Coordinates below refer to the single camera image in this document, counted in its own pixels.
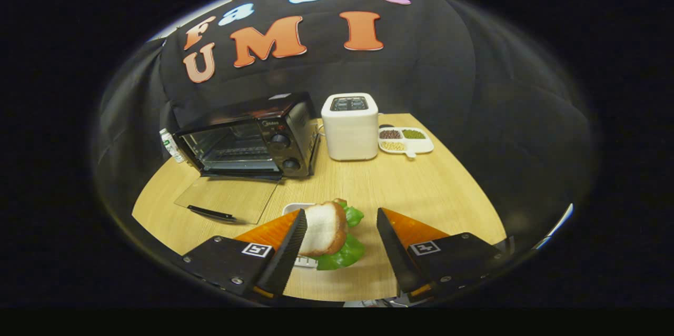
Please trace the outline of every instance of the sandwich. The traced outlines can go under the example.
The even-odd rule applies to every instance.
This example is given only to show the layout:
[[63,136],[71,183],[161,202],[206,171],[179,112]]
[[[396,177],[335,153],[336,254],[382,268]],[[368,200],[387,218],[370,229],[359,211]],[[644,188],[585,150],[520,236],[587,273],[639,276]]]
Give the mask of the sandwich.
[[364,245],[349,233],[363,213],[335,199],[304,209],[306,233],[299,255],[318,261],[318,270],[335,270],[355,264],[364,254]]

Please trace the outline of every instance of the black cloth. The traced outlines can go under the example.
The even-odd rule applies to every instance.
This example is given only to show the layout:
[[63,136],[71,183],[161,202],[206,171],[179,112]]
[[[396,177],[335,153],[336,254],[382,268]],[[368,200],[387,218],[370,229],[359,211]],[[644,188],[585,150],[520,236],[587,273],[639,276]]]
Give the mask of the black cloth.
[[[409,112],[467,168],[494,204],[516,247],[540,240],[570,202],[582,200],[596,157],[592,124],[570,75],[540,46],[504,21],[462,0],[234,0],[173,34],[146,43],[118,70],[103,95],[91,162],[99,194],[120,224],[156,243],[131,217],[154,172],[170,158],[159,130],[176,130],[218,106],[258,96],[309,91],[316,108],[330,94],[366,92],[382,113]],[[245,3],[255,12],[224,26]],[[340,12],[367,11],[380,51],[350,51]],[[185,32],[211,15],[202,39],[183,50]],[[265,33],[301,15],[308,51],[236,68],[231,33]],[[183,58],[207,43],[215,73],[195,84]],[[197,55],[203,69],[203,58]]]

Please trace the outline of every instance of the wooden table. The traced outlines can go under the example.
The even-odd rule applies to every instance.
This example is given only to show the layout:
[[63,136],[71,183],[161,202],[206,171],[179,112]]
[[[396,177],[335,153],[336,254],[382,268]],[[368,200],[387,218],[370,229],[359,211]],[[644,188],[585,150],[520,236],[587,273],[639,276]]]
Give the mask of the wooden table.
[[[336,271],[294,267],[284,295],[310,300],[358,301],[398,296],[397,282],[376,228],[377,209],[385,207],[424,222],[450,235],[470,232],[488,243],[506,237],[491,202],[457,158],[412,115],[380,115],[380,123],[419,127],[435,150],[409,160],[404,154],[380,151],[369,161],[339,162],[329,158],[325,139],[320,143],[315,175],[283,180],[270,194],[256,197],[257,182],[233,181],[232,200],[257,200],[263,206],[258,225],[278,218],[291,202],[324,202],[341,197],[365,217],[351,230],[366,248],[356,264]],[[258,225],[227,225],[203,218],[176,199],[197,180],[187,163],[169,159],[138,197],[133,217],[155,238],[178,254],[185,254],[207,238],[234,238]]]

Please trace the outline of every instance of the sectioned plate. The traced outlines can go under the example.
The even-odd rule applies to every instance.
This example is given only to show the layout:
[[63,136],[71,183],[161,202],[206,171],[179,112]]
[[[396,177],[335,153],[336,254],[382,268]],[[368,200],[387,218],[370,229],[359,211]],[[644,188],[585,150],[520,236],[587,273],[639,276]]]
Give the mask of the sectioned plate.
[[[402,131],[404,130],[411,130],[411,131],[417,131],[421,134],[423,134],[424,138],[423,139],[408,139],[407,137],[404,136]],[[400,139],[382,139],[381,138],[381,132],[385,131],[395,131],[400,135]],[[407,154],[407,157],[413,159],[417,156],[417,153],[430,153],[433,151],[435,146],[433,145],[433,141],[431,141],[431,138],[428,137],[428,134],[424,132],[424,130],[420,128],[414,128],[414,127],[383,127],[379,129],[379,145],[380,149],[385,151],[386,153],[394,153],[394,154]],[[399,142],[400,144],[403,145],[404,149],[401,151],[397,151],[395,149],[388,149],[384,146],[385,142]]]
[[[291,203],[288,204],[287,206],[284,207],[281,216],[284,216],[285,214],[292,213],[293,211],[297,211],[298,209],[306,209],[308,206],[313,206],[315,203]],[[309,259],[308,257],[302,257],[298,256],[297,259],[295,260],[294,266],[300,266],[303,268],[311,268],[311,269],[316,269],[316,266],[318,266],[318,261]]]

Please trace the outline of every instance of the toaster oven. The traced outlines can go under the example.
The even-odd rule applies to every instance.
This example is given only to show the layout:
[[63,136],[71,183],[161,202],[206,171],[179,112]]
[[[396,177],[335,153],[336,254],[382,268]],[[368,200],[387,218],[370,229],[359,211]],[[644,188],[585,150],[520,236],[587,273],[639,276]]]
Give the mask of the toaster oven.
[[174,132],[173,139],[202,176],[256,180],[313,175],[320,141],[308,93],[218,108]]

